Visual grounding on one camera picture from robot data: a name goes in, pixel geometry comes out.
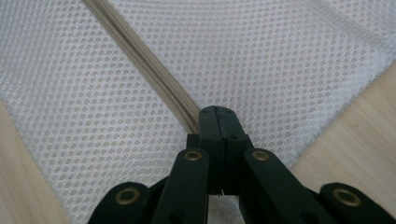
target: white mesh fabric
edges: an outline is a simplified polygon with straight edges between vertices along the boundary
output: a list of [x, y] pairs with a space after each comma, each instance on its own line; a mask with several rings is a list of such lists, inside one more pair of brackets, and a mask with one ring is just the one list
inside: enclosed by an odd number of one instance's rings
[[[287, 165], [394, 59], [395, 7], [368, 2], [111, 1], [200, 107], [235, 110]], [[82, 3], [9, 0], [0, 20], [0, 98], [72, 223], [169, 173], [186, 133]], [[212, 199], [212, 223], [242, 223]]]
[[[110, 3], [198, 106], [233, 109], [253, 144], [288, 166], [396, 54], [394, 39], [325, 2]], [[387, 11], [375, 28], [391, 30], [395, 10], [376, 7], [366, 20], [375, 26]]]
[[119, 183], [169, 174], [187, 134], [85, 5], [10, 0], [0, 15], [0, 98], [71, 223]]

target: round hole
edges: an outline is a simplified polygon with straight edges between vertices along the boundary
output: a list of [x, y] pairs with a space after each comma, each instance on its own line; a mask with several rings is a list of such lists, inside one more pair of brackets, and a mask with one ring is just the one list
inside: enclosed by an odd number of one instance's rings
[[302, 212], [300, 219], [306, 224], [319, 224], [319, 219], [310, 213]]
[[251, 155], [258, 161], [267, 161], [270, 159], [270, 156], [263, 151], [254, 151]]
[[332, 196], [340, 203], [346, 204], [348, 206], [357, 207], [361, 205], [361, 199], [358, 195], [347, 189], [334, 189], [332, 191]]
[[202, 154], [197, 151], [190, 151], [184, 157], [189, 161], [198, 161], [202, 158]]
[[186, 214], [184, 214], [181, 211], [174, 211], [171, 213], [171, 215], [169, 215], [168, 220], [171, 223], [180, 224], [180, 223], [183, 223], [184, 220], [186, 220]]
[[139, 190], [136, 188], [126, 188], [120, 190], [116, 195], [116, 202], [120, 205], [134, 203], [140, 196]]

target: wooden floor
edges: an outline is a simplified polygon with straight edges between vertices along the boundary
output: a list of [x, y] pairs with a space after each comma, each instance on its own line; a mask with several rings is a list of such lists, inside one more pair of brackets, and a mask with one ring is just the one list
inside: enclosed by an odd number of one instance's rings
[[[0, 103], [1, 223], [67, 223]], [[396, 64], [344, 111], [292, 168], [318, 191], [343, 182], [396, 217]]]

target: metal zipper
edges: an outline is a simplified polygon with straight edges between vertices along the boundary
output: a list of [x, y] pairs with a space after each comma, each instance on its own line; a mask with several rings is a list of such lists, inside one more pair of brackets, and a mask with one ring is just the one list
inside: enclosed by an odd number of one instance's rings
[[83, 0], [188, 133], [198, 133], [198, 106], [107, 0]]

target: zipper teeth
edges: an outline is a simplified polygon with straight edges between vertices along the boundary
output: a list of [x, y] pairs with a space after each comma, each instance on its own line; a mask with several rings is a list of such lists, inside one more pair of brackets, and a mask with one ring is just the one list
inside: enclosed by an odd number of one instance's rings
[[199, 129], [197, 116], [195, 116], [191, 109], [185, 104], [185, 102], [180, 97], [178, 97], [176, 91], [163, 78], [162, 74], [151, 66], [149, 60], [140, 52], [140, 50], [138, 50], [138, 46], [133, 41], [129, 41], [129, 36], [122, 29], [122, 26], [117, 24], [117, 20], [108, 11], [106, 6], [104, 6], [100, 0], [87, 1], [87, 3], [92, 6], [97, 16], [102, 19], [102, 22], [106, 24], [107, 28], [112, 31], [113, 35], [117, 36], [121, 44], [124, 45], [125, 48], [127, 48], [127, 50], [148, 72], [148, 74], [154, 79], [154, 81], [163, 89], [166, 95], [175, 104], [183, 119], [189, 125], [192, 132], [198, 133]]

